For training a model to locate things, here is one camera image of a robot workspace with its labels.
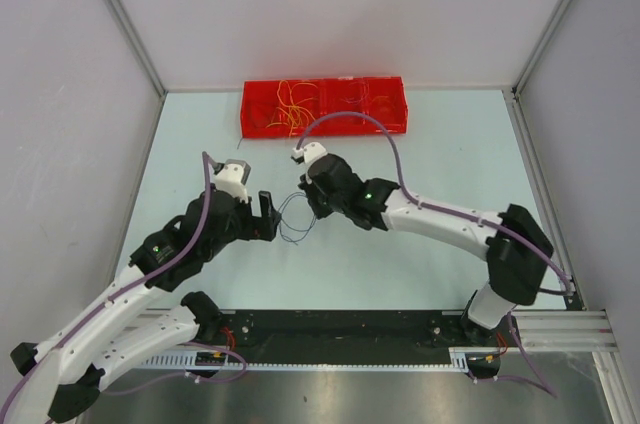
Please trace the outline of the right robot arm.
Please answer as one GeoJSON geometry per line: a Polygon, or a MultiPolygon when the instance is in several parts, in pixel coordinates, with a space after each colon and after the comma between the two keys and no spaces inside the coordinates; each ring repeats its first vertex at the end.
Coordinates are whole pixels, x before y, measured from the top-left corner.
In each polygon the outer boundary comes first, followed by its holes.
{"type": "Polygon", "coordinates": [[[486,263],[488,280],[461,317],[469,343],[486,344],[509,312],[535,302],[554,248],[526,208],[512,204],[501,213],[481,213],[423,200],[397,182],[361,179],[342,157],[317,143],[293,151],[292,159],[304,168],[298,187],[316,218],[338,213],[365,231],[425,236],[486,263]]]}

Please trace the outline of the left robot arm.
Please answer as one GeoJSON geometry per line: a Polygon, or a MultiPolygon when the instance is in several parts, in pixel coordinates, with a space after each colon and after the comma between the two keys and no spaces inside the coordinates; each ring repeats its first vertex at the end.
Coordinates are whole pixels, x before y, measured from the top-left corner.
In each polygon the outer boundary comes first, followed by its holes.
{"type": "Polygon", "coordinates": [[[207,344],[221,331],[219,310],[203,292],[187,295],[154,323],[120,334],[150,303],[197,275],[227,245],[276,237],[281,216],[270,193],[253,215],[243,185],[206,183],[160,231],[149,235],[129,264],[70,324],[37,344],[21,343],[11,359],[22,379],[1,409],[9,423],[64,423],[87,410],[134,365],[183,343],[207,344]]]}

